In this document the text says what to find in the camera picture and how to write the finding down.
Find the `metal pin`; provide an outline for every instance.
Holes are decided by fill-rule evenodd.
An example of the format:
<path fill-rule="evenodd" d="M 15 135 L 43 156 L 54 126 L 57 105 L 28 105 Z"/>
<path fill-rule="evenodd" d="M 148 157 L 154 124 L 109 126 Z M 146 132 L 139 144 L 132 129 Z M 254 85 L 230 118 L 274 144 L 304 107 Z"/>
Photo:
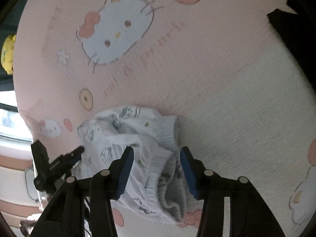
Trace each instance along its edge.
<path fill-rule="evenodd" d="M 71 177 L 68 177 L 66 181 L 67 183 L 73 183 L 75 181 L 75 178 L 71 176 Z"/>
<path fill-rule="evenodd" d="M 212 176 L 212 175 L 214 175 L 214 172 L 212 170 L 210 170 L 210 169 L 207 169 L 207 170 L 204 171 L 204 175 Z"/>
<path fill-rule="evenodd" d="M 240 178 L 239 178 L 239 181 L 240 181 L 241 183 L 248 183 L 248 179 L 247 179 L 246 177 L 244 177 L 244 176 L 240 177 Z"/>
<path fill-rule="evenodd" d="M 107 170 L 107 169 L 104 169 L 104 170 L 101 171 L 101 175 L 102 175 L 102 176 L 107 176 L 107 175 L 109 175 L 109 174 L 110 174 L 110 171 Z"/>

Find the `yellow plush toy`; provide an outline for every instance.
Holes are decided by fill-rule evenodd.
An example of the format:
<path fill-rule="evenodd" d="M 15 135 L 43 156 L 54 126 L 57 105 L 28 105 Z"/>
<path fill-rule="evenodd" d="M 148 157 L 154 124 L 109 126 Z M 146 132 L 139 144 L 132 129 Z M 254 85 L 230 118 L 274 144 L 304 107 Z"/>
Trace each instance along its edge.
<path fill-rule="evenodd" d="M 13 50 L 16 35 L 9 35 L 2 46 L 1 64 L 8 75 L 13 74 Z"/>

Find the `cartoon cat face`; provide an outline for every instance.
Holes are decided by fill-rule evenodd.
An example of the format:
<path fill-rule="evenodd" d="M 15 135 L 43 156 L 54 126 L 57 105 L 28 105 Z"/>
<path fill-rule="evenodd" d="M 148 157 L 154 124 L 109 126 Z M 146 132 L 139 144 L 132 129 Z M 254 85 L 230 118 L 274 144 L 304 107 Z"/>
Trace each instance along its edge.
<path fill-rule="evenodd" d="M 316 167 L 312 166 L 306 175 L 304 182 L 296 188 L 289 200 L 289 207 L 293 211 L 294 224 L 308 222 L 316 209 Z"/>
<path fill-rule="evenodd" d="M 49 138 L 55 138 L 61 134 L 60 125 L 52 119 L 47 118 L 45 120 L 42 120 L 39 125 L 42 134 Z"/>
<path fill-rule="evenodd" d="M 89 12 L 77 35 L 90 61 L 118 60 L 146 33 L 154 10 L 145 0 L 106 0 L 99 13 Z"/>
<path fill-rule="evenodd" d="M 102 165 L 106 165 L 110 158 L 112 158 L 112 147 L 105 148 L 100 153 Z"/>

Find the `white cloth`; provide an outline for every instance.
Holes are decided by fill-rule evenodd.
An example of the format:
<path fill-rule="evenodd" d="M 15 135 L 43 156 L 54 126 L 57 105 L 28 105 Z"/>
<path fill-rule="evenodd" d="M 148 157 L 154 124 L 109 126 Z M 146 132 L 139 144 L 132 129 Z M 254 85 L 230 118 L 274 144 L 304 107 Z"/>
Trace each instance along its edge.
<path fill-rule="evenodd" d="M 134 149 L 134 163 L 122 205 L 152 221 L 177 224 L 186 210 L 185 181 L 177 146 L 175 116 L 134 106 L 97 114 L 78 127 L 85 152 L 78 178 L 109 168 L 126 146 Z"/>

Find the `white flower print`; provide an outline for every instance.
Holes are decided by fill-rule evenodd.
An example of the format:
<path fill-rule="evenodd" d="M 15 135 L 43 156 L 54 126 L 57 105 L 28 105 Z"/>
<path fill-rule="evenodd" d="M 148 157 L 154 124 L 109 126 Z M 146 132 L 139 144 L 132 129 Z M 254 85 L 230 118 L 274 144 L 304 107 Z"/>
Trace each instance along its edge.
<path fill-rule="evenodd" d="M 58 50 L 56 55 L 58 56 L 58 63 L 62 63 L 67 66 L 70 60 L 70 54 L 67 53 L 66 49 Z"/>

